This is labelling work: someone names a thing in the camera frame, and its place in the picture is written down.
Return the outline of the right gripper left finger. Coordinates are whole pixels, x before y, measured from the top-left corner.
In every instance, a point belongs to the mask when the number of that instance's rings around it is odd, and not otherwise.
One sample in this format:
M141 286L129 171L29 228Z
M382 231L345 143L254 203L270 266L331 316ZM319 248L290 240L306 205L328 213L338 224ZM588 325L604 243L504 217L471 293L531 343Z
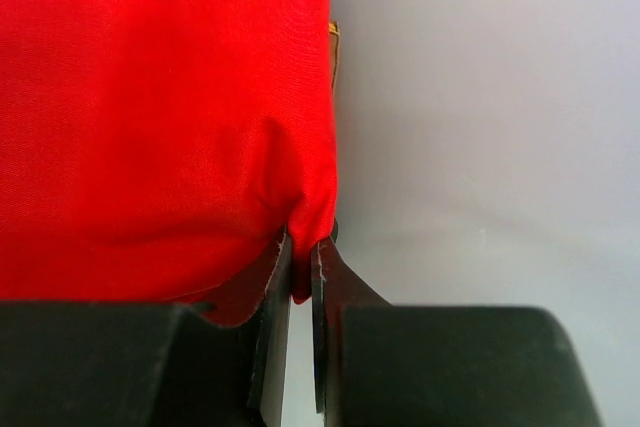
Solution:
M277 426L292 242L194 303L3 302L5 426Z

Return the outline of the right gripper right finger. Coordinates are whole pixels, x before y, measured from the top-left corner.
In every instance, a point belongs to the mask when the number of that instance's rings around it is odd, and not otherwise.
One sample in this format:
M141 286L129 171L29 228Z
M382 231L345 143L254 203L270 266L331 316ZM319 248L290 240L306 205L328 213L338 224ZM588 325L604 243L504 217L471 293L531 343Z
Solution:
M598 426L572 342L547 310L386 301L311 253L315 403L327 426Z

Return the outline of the red trousers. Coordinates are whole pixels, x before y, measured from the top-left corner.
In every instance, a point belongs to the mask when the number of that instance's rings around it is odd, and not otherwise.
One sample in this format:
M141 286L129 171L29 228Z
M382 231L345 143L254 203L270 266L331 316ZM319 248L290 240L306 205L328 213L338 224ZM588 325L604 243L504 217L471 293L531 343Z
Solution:
M200 300L334 224L329 0L1 0L1 295Z

